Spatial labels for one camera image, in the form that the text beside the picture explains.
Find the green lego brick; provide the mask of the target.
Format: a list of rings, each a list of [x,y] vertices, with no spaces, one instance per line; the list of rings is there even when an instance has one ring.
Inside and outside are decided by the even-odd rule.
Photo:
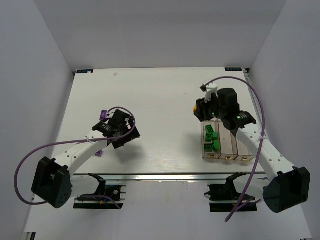
[[[211,125],[206,125],[205,126],[205,132],[207,134],[213,134],[215,132],[214,128]]]
[[[204,140],[206,142],[211,142],[213,140],[213,135],[211,133],[206,133]]]
[[[213,152],[214,151],[214,145],[212,143],[205,143],[203,145],[203,149],[205,152]]]

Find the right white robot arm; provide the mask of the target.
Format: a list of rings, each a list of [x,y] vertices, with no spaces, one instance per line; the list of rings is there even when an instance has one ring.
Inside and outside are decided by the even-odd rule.
[[[234,89],[208,91],[204,98],[196,100],[193,114],[200,122],[219,119],[223,127],[255,155],[267,176],[264,180],[237,172],[226,179],[223,194],[238,200],[245,191],[247,196],[264,201],[274,213],[308,200],[310,172],[305,167],[296,167],[261,136],[262,128],[249,112],[240,109]]]

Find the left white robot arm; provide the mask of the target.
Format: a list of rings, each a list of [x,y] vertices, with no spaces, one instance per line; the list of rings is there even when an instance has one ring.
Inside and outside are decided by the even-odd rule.
[[[52,207],[61,208],[70,198],[108,199],[106,181],[95,173],[76,175],[76,171],[97,152],[114,149],[140,137],[133,114],[122,107],[92,127],[73,147],[54,158],[44,157],[37,165],[31,191]]]

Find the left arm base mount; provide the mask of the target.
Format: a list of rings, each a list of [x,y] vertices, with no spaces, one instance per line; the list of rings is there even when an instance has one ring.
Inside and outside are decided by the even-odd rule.
[[[106,184],[102,193],[82,194],[75,197],[73,208],[79,210],[121,210],[126,193],[126,184]]]

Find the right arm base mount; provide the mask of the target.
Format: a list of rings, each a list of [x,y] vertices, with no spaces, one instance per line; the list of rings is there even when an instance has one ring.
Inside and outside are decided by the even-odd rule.
[[[211,213],[230,213],[236,205],[240,193],[233,192],[228,189],[225,184],[210,184],[208,185],[208,191],[204,193],[204,196],[209,199],[209,208]],[[254,203],[256,199],[247,194],[244,195],[242,204],[246,201],[250,202],[238,210],[239,212],[257,212],[257,204]]]

